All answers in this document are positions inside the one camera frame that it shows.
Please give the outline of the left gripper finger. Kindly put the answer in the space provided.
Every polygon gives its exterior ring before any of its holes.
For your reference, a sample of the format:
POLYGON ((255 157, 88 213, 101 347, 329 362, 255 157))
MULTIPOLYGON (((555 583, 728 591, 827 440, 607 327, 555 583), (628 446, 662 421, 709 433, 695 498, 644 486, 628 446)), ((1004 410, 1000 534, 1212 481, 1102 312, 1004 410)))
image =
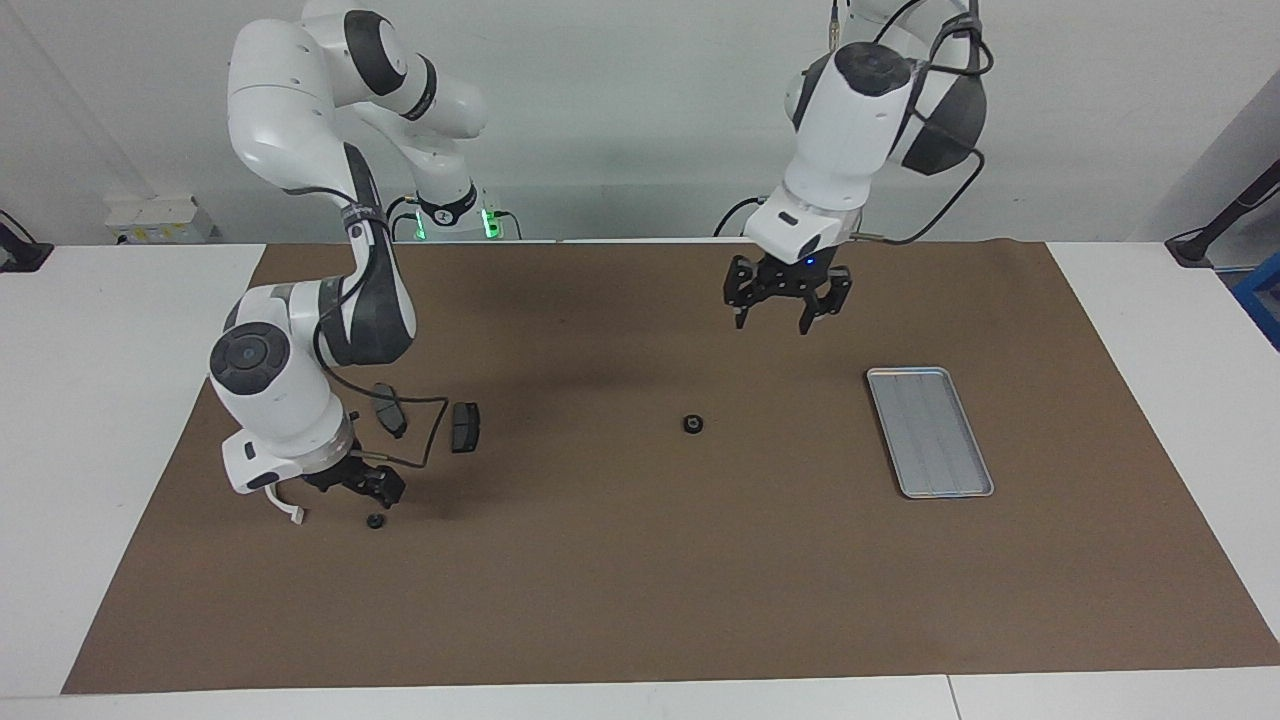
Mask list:
POLYGON ((804 301, 797 323, 799 333, 808 334, 814 322, 822 316, 840 314, 851 288, 852 278, 847 268, 828 269, 823 282, 817 278, 804 282, 799 290, 799 297, 804 301))
POLYGON ((777 288, 777 268, 768 256, 759 261, 744 255, 732 256, 724 277, 724 305, 733 310, 735 328, 742 329, 750 309, 771 297, 777 288))

